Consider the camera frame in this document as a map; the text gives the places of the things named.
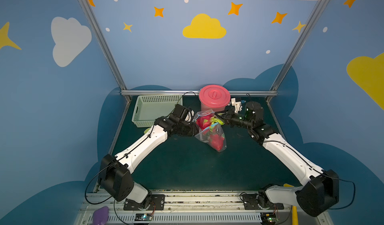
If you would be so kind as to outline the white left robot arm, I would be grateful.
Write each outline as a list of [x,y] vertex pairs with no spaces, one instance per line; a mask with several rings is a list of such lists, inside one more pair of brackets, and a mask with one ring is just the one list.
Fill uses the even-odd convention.
[[114,156],[107,154],[103,157],[97,174],[98,183],[117,202],[128,199],[145,204],[150,191],[134,182],[133,172],[144,158],[171,136],[197,135],[199,128],[193,122],[194,115],[191,108],[176,104],[168,116],[156,119],[150,130],[130,147]]

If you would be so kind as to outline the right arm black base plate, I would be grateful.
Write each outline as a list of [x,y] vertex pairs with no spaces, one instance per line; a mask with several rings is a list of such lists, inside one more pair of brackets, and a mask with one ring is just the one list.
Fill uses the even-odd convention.
[[241,193],[240,199],[243,202],[245,210],[283,210],[284,205],[273,204],[264,194]]

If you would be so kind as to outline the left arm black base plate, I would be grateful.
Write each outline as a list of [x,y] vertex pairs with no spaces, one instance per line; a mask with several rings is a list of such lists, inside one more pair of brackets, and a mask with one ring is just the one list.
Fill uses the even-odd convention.
[[124,203],[124,211],[163,211],[164,205],[165,195],[149,194],[141,203],[126,199]]

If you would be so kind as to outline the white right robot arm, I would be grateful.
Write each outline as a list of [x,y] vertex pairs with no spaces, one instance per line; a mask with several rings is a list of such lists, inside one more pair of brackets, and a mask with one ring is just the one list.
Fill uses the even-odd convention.
[[339,202],[339,176],[333,170],[325,171],[312,163],[266,124],[264,109],[258,102],[247,102],[244,115],[235,108],[218,112],[218,115],[226,125],[246,129],[250,137],[278,158],[301,184],[299,187],[270,185],[259,190],[257,201],[261,209],[287,204],[317,217]]

